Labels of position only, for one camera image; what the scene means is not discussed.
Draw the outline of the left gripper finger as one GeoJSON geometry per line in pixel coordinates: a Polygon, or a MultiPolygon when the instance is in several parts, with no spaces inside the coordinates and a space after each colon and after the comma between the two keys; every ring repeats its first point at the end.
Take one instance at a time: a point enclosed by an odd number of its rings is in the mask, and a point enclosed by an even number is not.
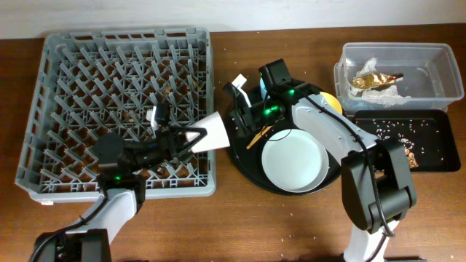
{"type": "Polygon", "coordinates": [[[195,138],[192,141],[180,139],[175,142],[174,157],[180,162],[187,162],[194,154],[192,148],[201,141],[201,138],[195,138]]]}
{"type": "Polygon", "coordinates": [[[187,140],[203,139],[208,134],[203,127],[170,127],[170,130],[185,134],[187,140]]]}

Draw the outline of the pink white plastic cup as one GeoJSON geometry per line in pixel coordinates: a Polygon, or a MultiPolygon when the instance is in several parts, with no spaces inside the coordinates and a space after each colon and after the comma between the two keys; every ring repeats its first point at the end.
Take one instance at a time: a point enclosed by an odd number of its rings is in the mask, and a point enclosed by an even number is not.
{"type": "Polygon", "coordinates": [[[219,112],[206,116],[190,125],[189,128],[203,128],[207,132],[206,136],[191,147],[190,151],[193,153],[230,147],[226,128],[219,112]]]}

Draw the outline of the wooden chopstick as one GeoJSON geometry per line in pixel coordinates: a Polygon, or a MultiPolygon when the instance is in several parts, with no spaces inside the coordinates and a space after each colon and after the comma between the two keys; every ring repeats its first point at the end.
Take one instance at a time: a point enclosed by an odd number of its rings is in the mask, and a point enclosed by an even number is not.
{"type": "Polygon", "coordinates": [[[249,142],[249,144],[246,146],[246,149],[249,150],[251,147],[253,147],[254,144],[257,143],[271,128],[272,126],[263,127],[262,130],[253,137],[251,142],[249,142]]]}

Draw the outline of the yellow plastic bowl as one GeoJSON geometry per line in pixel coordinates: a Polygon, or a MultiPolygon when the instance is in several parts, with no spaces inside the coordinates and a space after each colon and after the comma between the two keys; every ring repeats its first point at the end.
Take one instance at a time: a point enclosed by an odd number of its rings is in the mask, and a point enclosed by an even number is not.
{"type": "Polygon", "coordinates": [[[338,101],[337,98],[335,98],[333,95],[327,93],[327,92],[321,92],[320,93],[325,100],[327,101],[327,104],[333,108],[335,111],[337,111],[339,114],[343,114],[343,109],[341,107],[340,102],[338,101]]]}

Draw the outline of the grey round plate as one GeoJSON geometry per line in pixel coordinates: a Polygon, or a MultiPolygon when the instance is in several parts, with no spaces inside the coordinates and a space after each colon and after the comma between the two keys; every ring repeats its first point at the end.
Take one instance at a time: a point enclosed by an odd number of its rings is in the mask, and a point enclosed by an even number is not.
{"type": "Polygon", "coordinates": [[[264,144],[261,165],[273,185],[298,194],[317,188],[325,180],[329,157],[308,132],[289,129],[275,133],[264,144]]]}

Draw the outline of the gold brown snack wrapper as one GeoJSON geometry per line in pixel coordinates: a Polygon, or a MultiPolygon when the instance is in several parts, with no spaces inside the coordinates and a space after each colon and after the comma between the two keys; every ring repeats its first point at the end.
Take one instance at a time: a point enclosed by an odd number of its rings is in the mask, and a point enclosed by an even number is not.
{"type": "Polygon", "coordinates": [[[385,85],[391,85],[403,79],[402,73],[387,75],[382,73],[368,74],[354,78],[350,83],[353,87],[367,90],[385,85]]]}

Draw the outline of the white paper napkin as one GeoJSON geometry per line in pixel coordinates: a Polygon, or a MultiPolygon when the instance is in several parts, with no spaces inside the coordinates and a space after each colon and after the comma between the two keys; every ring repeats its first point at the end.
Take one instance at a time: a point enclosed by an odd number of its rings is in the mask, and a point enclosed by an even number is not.
{"type": "Polygon", "coordinates": [[[377,59],[375,57],[367,60],[361,70],[359,70],[354,77],[352,77],[349,82],[349,92],[351,95],[364,99],[374,99],[374,100],[384,100],[384,99],[403,99],[410,98],[410,96],[402,96],[398,92],[397,83],[403,81],[398,81],[391,85],[385,85],[377,88],[371,88],[367,90],[362,90],[355,88],[351,85],[351,81],[359,76],[365,76],[368,74],[380,73],[376,69],[377,59]]]}

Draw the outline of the food scraps and rice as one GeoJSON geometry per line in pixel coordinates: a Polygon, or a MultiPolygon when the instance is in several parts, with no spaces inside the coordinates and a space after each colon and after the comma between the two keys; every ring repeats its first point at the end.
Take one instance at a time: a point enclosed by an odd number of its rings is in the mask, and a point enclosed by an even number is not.
{"type": "Polygon", "coordinates": [[[395,138],[405,151],[413,171],[441,171],[446,159],[443,155],[441,133],[432,119],[373,120],[376,136],[382,140],[395,138]]]}

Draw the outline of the light blue plastic cup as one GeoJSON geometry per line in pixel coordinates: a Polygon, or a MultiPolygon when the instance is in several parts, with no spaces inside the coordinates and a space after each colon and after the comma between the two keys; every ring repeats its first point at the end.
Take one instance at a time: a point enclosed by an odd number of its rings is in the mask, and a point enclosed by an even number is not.
{"type": "Polygon", "coordinates": [[[260,87],[261,98],[262,98],[262,100],[265,100],[265,98],[266,98],[266,85],[264,83],[263,74],[260,74],[259,87],[260,87]]]}

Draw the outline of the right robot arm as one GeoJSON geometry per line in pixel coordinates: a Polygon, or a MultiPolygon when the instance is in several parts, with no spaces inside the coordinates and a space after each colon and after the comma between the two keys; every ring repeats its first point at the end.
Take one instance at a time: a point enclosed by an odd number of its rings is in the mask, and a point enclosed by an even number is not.
{"type": "Polygon", "coordinates": [[[284,60],[263,65],[260,84],[244,76],[224,85],[233,107],[226,121],[239,171],[275,194],[315,193],[341,180],[352,221],[341,261],[383,261],[394,229],[417,201],[403,145],[362,130],[334,109],[323,91],[294,79],[284,60]]]}

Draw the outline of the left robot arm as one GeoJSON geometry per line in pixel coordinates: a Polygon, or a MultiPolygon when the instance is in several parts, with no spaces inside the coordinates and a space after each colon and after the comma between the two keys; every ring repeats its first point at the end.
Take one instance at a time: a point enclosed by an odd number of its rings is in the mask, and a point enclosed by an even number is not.
{"type": "Polygon", "coordinates": [[[98,138],[92,147],[100,170],[98,200],[70,226],[41,234],[31,261],[110,261],[111,242],[146,199],[146,178],[139,170],[181,159],[208,134],[203,127],[170,126],[166,105],[154,106],[147,119],[153,140],[125,140],[112,132],[98,138]]]}

